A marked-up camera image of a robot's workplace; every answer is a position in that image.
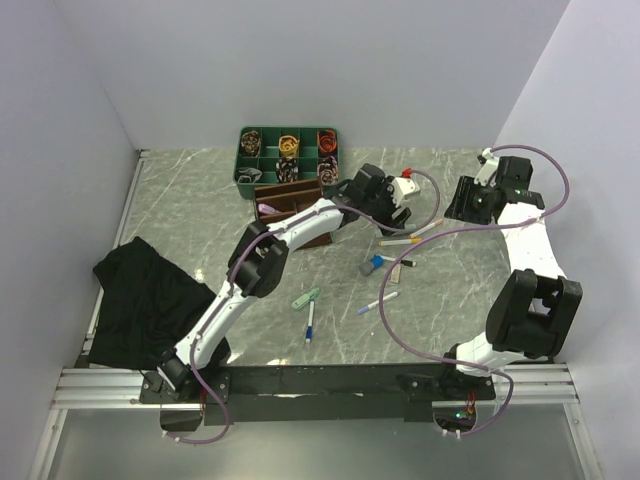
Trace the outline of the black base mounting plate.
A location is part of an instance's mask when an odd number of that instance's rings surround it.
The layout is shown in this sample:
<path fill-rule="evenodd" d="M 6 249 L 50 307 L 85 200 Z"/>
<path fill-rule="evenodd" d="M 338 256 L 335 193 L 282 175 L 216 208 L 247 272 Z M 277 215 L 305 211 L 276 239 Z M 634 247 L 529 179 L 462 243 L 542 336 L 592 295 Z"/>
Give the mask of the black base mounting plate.
<path fill-rule="evenodd" d="M 192 404 L 207 425 L 235 422 L 401 418 L 430 422 L 436 402 L 489 401 L 489 377 L 465 377 L 437 363 L 220 366 L 204 372 L 208 394 L 195 379 L 179 393 L 155 372 L 140 389 L 143 405 Z"/>

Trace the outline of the yellow rolled tie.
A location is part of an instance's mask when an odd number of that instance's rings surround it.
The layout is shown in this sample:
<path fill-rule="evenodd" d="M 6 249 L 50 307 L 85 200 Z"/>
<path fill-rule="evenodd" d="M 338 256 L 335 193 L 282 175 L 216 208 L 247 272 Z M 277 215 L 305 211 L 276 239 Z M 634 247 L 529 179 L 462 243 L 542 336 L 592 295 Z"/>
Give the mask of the yellow rolled tie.
<path fill-rule="evenodd" d="M 279 138 L 278 148 L 281 157 L 297 157 L 300 140 L 293 135 L 282 135 Z"/>

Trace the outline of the brown patterned rolled tie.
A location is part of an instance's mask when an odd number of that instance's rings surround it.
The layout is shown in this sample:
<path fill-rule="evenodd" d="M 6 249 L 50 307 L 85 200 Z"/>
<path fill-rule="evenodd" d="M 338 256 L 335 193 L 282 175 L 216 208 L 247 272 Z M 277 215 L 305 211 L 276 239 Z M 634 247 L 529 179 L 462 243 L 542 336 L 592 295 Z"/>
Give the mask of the brown patterned rolled tie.
<path fill-rule="evenodd" d="M 245 156 L 257 157 L 261 150 L 261 134 L 257 130 L 250 130 L 242 134 L 240 147 Z"/>

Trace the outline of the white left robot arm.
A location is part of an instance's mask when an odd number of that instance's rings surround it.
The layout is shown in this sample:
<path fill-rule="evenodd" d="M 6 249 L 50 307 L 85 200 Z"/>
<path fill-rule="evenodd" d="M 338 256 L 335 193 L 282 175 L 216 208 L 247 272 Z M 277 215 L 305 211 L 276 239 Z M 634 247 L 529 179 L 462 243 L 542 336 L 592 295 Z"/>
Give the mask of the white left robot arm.
<path fill-rule="evenodd" d="M 310 241 L 365 218 L 386 233 L 404 230 L 411 210 L 403 205 L 420 191 L 405 169 L 398 176 L 364 164 L 352 179 L 326 191 L 309 207 L 279 222 L 247 225 L 228 261 L 220 291 L 195 325 L 162 354 L 157 372 L 176 401 L 193 399 L 200 388 L 197 371 L 207 367 L 231 326 L 258 299 L 279 285 L 288 256 Z"/>

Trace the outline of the grey rolled cloth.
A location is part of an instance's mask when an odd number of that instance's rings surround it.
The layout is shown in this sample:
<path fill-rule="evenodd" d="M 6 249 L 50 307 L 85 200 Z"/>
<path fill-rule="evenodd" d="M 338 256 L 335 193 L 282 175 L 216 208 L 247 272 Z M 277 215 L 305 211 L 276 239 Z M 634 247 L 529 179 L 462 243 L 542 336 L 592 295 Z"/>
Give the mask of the grey rolled cloth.
<path fill-rule="evenodd" d="M 262 175 L 262 171 L 257 168 L 240 168 L 237 170 L 236 181 L 238 183 L 256 183 L 261 179 Z"/>

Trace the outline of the green compartment tray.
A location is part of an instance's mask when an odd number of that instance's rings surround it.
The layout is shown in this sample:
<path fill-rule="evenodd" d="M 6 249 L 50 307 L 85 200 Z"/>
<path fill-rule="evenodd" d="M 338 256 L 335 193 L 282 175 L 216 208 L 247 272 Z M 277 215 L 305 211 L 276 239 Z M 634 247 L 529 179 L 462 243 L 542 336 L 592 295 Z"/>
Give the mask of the green compartment tray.
<path fill-rule="evenodd" d="M 340 180 L 340 139 L 332 127 L 246 126 L 237 143 L 233 181 L 240 196 L 254 197 L 258 187 L 317 180 Z"/>

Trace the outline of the pink black rolled tie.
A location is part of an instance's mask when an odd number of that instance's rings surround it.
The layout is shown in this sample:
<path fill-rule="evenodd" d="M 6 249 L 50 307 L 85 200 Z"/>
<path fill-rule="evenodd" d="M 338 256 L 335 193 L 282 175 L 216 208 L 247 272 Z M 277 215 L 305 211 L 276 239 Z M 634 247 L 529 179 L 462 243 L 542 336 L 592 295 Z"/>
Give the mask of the pink black rolled tie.
<path fill-rule="evenodd" d="M 330 186 L 338 182 L 339 167 L 334 156 L 320 158 L 317 165 L 317 178 L 321 185 Z"/>

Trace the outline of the green highlighter on table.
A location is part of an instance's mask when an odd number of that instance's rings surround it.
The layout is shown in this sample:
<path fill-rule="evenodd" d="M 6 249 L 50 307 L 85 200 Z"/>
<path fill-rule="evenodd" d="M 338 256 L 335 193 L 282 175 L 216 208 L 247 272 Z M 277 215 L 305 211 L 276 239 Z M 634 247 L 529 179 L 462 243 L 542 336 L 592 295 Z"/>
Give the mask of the green highlighter on table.
<path fill-rule="evenodd" d="M 303 309 L 311 301 L 314 301 L 318 297 L 320 291 L 321 289 L 319 287 L 311 288 L 310 290 L 302 294 L 300 297 L 298 297 L 296 300 L 294 300 L 291 303 L 291 307 L 296 311 Z"/>

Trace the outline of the blue grey glue stick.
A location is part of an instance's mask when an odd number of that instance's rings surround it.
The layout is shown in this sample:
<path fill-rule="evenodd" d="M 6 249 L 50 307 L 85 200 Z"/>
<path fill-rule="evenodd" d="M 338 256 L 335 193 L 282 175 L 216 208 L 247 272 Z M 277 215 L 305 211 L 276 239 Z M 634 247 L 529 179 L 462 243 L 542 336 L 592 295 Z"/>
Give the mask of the blue grey glue stick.
<path fill-rule="evenodd" d="M 383 265 L 384 259 L 380 255 L 374 255 L 359 266 L 359 272 L 362 276 L 368 277 Z"/>

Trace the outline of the small beige eraser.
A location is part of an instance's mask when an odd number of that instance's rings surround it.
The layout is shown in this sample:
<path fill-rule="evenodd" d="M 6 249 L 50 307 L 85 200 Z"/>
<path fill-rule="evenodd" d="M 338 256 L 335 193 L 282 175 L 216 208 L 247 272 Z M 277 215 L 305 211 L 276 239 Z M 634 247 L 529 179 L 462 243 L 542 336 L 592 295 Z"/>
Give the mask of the small beige eraser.
<path fill-rule="evenodd" d="M 391 275 L 389 278 L 389 281 L 392 284 L 399 284 L 400 283 L 400 279 L 401 279 L 401 271 L 402 271 L 402 265 L 401 264 L 397 264 L 391 271 Z"/>

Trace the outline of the orange black rolled tie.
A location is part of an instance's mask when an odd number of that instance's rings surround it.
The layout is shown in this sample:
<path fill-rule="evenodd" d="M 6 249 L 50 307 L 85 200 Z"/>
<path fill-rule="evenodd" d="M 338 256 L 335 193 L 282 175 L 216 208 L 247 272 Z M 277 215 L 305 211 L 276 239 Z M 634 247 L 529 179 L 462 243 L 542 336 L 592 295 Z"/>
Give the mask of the orange black rolled tie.
<path fill-rule="evenodd" d="M 333 155 L 338 146 L 336 132 L 330 129 L 318 130 L 317 146 L 321 156 Z"/>

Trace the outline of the brown wooden desk organizer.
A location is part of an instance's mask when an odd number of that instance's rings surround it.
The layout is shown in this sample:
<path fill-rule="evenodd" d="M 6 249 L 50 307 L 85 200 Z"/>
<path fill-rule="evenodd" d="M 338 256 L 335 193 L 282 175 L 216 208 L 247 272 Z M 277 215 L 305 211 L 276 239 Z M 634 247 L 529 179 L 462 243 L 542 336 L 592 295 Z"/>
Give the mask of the brown wooden desk organizer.
<path fill-rule="evenodd" d="M 259 187 L 254 190 L 255 218 L 265 225 L 283 221 L 312 206 L 321 198 L 321 185 L 317 179 Z M 280 213 L 262 215 L 257 210 L 259 203 L 271 205 Z"/>

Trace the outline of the aluminium rail frame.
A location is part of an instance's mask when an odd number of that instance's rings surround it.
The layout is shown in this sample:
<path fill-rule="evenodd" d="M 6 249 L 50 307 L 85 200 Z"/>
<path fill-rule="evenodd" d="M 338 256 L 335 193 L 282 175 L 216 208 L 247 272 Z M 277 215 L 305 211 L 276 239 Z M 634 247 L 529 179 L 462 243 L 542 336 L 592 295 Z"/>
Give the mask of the aluminium rail frame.
<path fill-rule="evenodd" d="M 218 288 L 227 259 L 253 218 L 227 177 L 224 149 L 155 150 L 141 162 L 120 241 L 142 237 L 197 280 Z M 380 250 L 358 221 L 326 247 L 295 253 L 275 292 L 251 306 L 229 334 L 235 366 L 414 362 L 476 336 L 507 280 L 499 232 L 462 232 L 446 221 L 415 251 L 396 300 L 372 302 L 382 274 L 359 274 Z M 309 305 L 291 303 L 313 287 Z M 63 374 L 36 453 L 34 479 L 580 479 L 585 428 L 574 378 L 563 363 L 510 365 L 497 381 L 507 402 L 479 434 L 455 440 L 430 423 L 399 419 L 239 423 L 221 441 L 164 438 L 156 407 L 137 403 L 137 373 Z"/>

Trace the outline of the blue cap white pen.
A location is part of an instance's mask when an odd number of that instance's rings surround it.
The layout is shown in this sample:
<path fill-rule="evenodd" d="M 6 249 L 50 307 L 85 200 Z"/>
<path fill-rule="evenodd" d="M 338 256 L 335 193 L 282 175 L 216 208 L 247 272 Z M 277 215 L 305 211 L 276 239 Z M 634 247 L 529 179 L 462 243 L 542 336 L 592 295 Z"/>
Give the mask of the blue cap white pen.
<path fill-rule="evenodd" d="M 315 300 L 309 301 L 309 312 L 308 312 L 308 321 L 307 328 L 305 332 L 305 343 L 310 344 L 313 339 L 313 327 L 314 327 L 314 316 L 315 316 Z"/>

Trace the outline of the black white rolled tie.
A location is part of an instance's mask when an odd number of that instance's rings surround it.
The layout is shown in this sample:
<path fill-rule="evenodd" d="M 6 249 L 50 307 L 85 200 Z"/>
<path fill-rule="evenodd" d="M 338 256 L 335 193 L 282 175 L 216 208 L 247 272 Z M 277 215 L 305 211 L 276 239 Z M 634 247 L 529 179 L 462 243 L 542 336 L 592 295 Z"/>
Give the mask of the black white rolled tie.
<path fill-rule="evenodd" d="M 281 157 L 276 161 L 276 178 L 279 183 L 292 183 L 298 180 L 298 159 Z"/>

